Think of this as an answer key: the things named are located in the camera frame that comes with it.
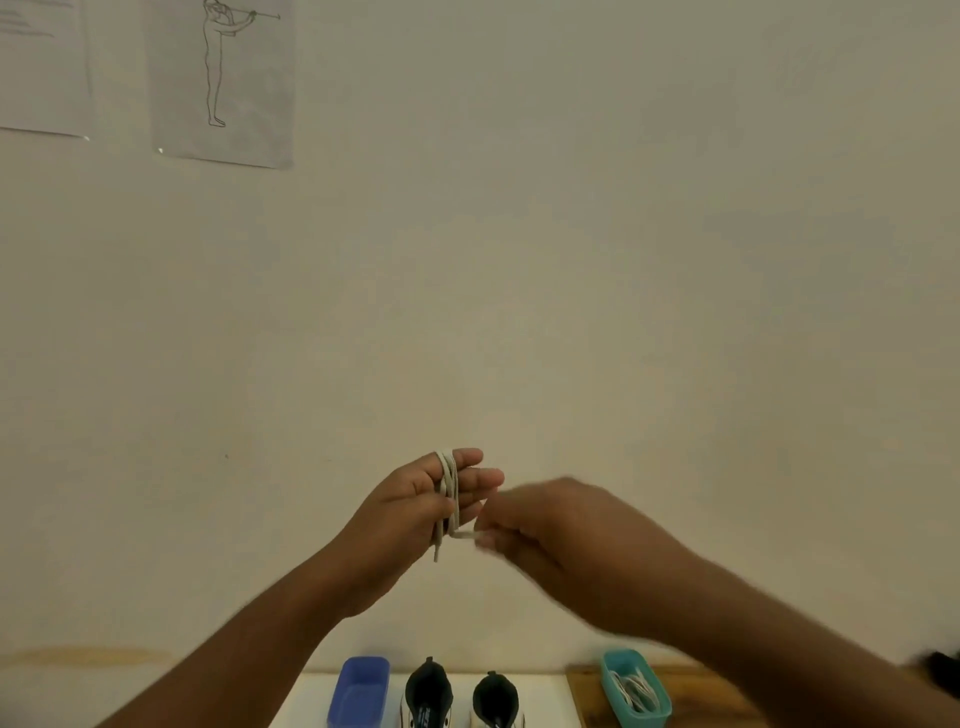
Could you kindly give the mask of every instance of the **paper sheet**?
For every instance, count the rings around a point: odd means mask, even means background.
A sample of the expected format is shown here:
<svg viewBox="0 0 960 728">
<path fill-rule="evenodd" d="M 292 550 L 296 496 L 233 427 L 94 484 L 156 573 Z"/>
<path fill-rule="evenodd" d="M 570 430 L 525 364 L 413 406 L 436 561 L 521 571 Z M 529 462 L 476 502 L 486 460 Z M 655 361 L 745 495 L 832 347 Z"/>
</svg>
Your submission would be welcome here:
<svg viewBox="0 0 960 728">
<path fill-rule="evenodd" d="M 293 0 L 144 0 L 144 18 L 162 154 L 293 162 Z"/>
<path fill-rule="evenodd" d="M 0 127 L 87 136 L 80 0 L 0 0 Z"/>
</svg>

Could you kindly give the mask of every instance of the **left hand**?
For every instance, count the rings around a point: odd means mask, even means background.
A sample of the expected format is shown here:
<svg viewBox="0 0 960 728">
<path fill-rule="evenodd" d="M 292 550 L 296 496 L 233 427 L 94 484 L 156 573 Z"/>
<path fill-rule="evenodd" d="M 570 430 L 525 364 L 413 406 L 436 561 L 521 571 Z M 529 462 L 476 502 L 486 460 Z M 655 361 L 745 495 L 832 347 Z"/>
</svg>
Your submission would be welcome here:
<svg viewBox="0 0 960 728">
<path fill-rule="evenodd" d="M 480 513 L 481 501 L 503 484 L 503 472 L 473 467 L 483 460 L 476 448 L 455 449 L 453 457 L 460 474 L 460 523 L 469 523 Z M 453 514 L 453 500 L 434 490 L 443 475 L 433 452 L 397 468 L 317 554 L 345 588 L 347 617 L 366 611 L 390 591 L 430 548 L 434 524 Z"/>
</svg>

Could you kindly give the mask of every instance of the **drawing of person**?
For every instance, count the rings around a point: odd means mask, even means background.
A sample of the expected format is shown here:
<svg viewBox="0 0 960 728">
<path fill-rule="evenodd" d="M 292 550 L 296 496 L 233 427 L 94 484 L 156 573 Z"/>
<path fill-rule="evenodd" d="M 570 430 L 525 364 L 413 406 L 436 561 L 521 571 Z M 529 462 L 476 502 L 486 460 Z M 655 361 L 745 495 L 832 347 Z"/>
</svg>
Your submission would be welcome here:
<svg viewBox="0 0 960 728">
<path fill-rule="evenodd" d="M 217 98 L 220 96 L 220 81 L 224 75 L 224 36 L 235 36 L 253 23 L 256 11 L 245 13 L 246 17 L 234 22 L 233 8 L 218 0 L 204 0 L 204 40 L 206 41 L 206 122 L 211 127 L 227 124 L 217 118 Z"/>
</svg>

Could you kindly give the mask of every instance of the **high-top sneaker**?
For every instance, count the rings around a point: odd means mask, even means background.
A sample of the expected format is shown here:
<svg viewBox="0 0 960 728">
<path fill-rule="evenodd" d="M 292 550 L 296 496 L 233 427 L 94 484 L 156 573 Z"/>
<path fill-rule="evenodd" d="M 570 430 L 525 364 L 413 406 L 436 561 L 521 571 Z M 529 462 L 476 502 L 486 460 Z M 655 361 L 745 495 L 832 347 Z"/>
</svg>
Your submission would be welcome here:
<svg viewBox="0 0 960 728">
<path fill-rule="evenodd" d="M 449 728 L 453 689 L 444 668 L 428 657 L 407 680 L 400 728 Z"/>
<path fill-rule="evenodd" d="M 514 684 L 503 675 L 488 672 L 473 689 L 470 728 L 524 728 L 525 725 Z"/>
</svg>

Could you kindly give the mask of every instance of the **forearm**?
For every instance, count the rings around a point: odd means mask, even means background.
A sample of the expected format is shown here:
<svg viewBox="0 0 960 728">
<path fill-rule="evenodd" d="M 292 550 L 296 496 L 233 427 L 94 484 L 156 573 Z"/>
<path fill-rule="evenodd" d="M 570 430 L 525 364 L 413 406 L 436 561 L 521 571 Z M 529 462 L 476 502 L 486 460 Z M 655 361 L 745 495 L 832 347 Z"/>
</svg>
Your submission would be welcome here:
<svg viewBox="0 0 960 728">
<path fill-rule="evenodd" d="M 226 23 L 217 23 L 217 30 L 220 31 L 221 33 L 236 33 L 237 31 L 242 31 L 251 23 L 253 23 L 253 20 L 251 18 L 242 20 L 239 23 L 231 23 L 229 25 L 227 25 Z"/>
<path fill-rule="evenodd" d="M 729 572 L 705 564 L 698 589 L 702 611 L 672 642 L 736 684 L 775 725 L 960 725 L 950 698 Z"/>
<path fill-rule="evenodd" d="M 341 608 L 340 588 L 318 554 L 100 728 L 266 728 Z"/>
</svg>

